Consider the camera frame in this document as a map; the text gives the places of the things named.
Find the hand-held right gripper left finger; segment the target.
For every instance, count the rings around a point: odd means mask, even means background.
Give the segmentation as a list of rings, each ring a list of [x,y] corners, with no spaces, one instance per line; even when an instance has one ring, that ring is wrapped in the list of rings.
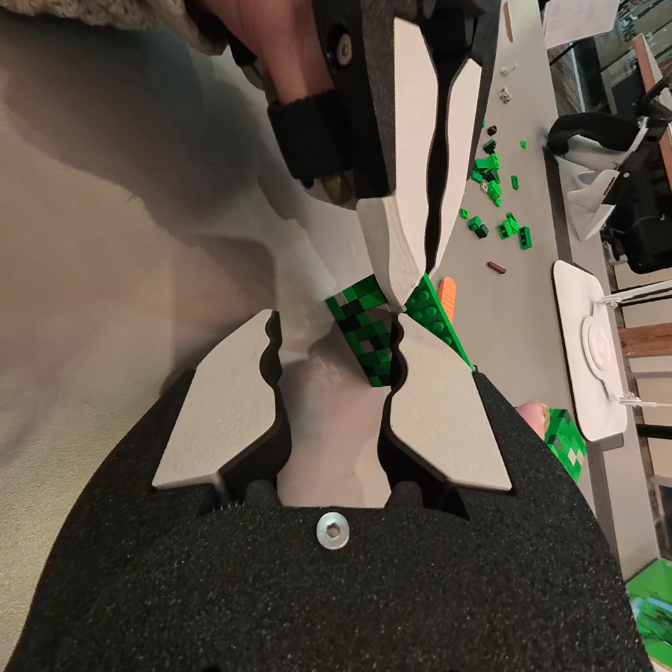
[[[280,314],[262,310],[225,337],[197,366],[161,461],[156,489],[211,484],[246,492],[278,487],[291,455],[281,396]]]

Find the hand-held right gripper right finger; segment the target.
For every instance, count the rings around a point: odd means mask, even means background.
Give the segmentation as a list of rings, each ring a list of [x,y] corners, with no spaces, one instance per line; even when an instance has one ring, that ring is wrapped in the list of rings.
[[[391,439],[441,482],[509,492],[512,483],[472,368],[409,315],[399,315],[397,326],[400,375],[385,425]]]

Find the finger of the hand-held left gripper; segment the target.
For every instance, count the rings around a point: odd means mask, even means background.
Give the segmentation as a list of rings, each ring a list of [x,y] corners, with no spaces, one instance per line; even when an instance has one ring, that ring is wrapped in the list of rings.
[[[427,168],[438,80],[418,25],[395,18],[393,46],[396,183],[389,196],[360,199],[357,215],[378,285],[399,311],[426,268]]]
[[[473,134],[476,122],[482,68],[473,59],[466,59],[454,75],[446,102],[442,142],[446,168],[439,170],[440,201],[438,203],[438,238],[426,253],[428,274],[441,263],[450,234],[458,217],[467,173],[471,165]]]

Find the green checkered lego build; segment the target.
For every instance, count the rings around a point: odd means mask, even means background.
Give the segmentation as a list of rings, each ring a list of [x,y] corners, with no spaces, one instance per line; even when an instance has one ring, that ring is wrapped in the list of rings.
[[[375,275],[371,274],[328,297],[326,304],[371,386],[389,387],[394,313]],[[471,365],[438,291],[427,274],[412,291],[403,312]]]

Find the person's left forearm beige sleeve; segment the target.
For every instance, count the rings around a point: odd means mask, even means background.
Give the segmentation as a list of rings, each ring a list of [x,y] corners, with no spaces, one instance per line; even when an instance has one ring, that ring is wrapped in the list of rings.
[[[167,28],[202,54],[221,55],[229,45],[223,22],[196,1],[2,1],[1,8],[88,26],[148,32]]]

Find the pile of green lego pieces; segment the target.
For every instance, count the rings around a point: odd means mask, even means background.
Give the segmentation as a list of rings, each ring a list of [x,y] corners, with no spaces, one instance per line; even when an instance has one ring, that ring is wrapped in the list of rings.
[[[533,248],[532,233],[528,225],[522,223],[513,211],[513,196],[518,196],[522,188],[520,177],[504,172],[502,158],[497,152],[495,139],[488,139],[482,147],[482,155],[473,162],[468,177],[478,187],[479,192],[496,210],[494,223],[487,224],[485,216],[461,207],[458,215],[469,231],[480,239],[486,239],[495,231],[500,240],[516,239],[521,250]]]

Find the green pixel lego block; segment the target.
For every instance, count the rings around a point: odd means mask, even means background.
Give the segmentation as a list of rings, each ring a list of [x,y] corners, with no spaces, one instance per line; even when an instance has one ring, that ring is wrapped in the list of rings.
[[[570,411],[549,408],[544,426],[546,445],[577,484],[587,459],[587,447]]]

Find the green lego box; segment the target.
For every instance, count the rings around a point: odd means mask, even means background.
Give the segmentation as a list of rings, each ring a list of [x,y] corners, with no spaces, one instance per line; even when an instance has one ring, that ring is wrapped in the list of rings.
[[[656,559],[627,583],[626,590],[646,653],[671,670],[671,561]]]

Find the person's right hand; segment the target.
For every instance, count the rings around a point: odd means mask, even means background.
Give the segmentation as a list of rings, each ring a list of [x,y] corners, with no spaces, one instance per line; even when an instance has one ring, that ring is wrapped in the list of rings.
[[[516,411],[535,434],[542,441],[546,441],[546,433],[550,426],[549,407],[538,401],[529,401],[517,406]]]

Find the person's left hand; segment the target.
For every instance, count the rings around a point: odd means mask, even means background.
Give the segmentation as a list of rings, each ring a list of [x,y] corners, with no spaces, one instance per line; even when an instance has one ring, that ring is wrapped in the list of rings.
[[[256,57],[286,105],[333,89],[311,1],[201,1]]]

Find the black and white headset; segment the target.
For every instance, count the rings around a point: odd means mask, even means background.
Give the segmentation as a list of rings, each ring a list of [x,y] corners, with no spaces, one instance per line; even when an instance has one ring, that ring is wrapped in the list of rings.
[[[636,122],[600,112],[573,113],[560,116],[548,132],[546,146],[558,156],[569,151],[568,142],[581,136],[608,150],[628,150],[640,131]]]

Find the orange brick separator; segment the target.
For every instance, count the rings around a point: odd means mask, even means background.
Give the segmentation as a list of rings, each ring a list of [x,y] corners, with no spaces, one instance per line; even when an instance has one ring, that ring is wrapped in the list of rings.
[[[454,310],[456,306],[456,282],[453,278],[447,276],[441,282],[437,290],[437,295],[450,323],[454,320]]]

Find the white plastic stand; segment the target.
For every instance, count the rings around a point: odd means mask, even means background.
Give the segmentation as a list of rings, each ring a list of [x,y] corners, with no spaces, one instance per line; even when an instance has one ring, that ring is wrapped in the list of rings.
[[[619,171],[605,169],[597,173],[590,184],[567,193],[568,220],[579,240],[587,240],[599,233],[612,214],[615,205],[607,204],[606,198],[619,176]]]

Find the white paper sheet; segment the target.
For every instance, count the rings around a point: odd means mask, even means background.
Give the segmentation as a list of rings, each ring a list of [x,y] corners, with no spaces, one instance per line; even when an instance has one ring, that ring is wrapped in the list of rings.
[[[619,1],[547,1],[542,28],[546,49],[610,32]]]

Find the clear acrylic stand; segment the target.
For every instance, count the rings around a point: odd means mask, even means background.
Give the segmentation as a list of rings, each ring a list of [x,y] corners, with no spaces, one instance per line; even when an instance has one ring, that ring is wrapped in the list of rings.
[[[581,325],[584,358],[592,374],[601,382],[606,397],[623,406],[639,406],[641,399],[623,390],[617,369],[616,346],[609,326],[609,309],[619,307],[622,297],[609,295],[592,301],[590,314]]]

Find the black office chair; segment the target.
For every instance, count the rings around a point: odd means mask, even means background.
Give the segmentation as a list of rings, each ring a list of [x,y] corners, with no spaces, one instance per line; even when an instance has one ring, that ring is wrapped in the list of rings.
[[[600,231],[614,258],[626,257],[637,274],[671,268],[671,189],[657,163],[660,139],[671,123],[671,108],[660,97],[670,86],[668,73],[638,102],[644,135],[608,191],[607,204],[614,208]]]

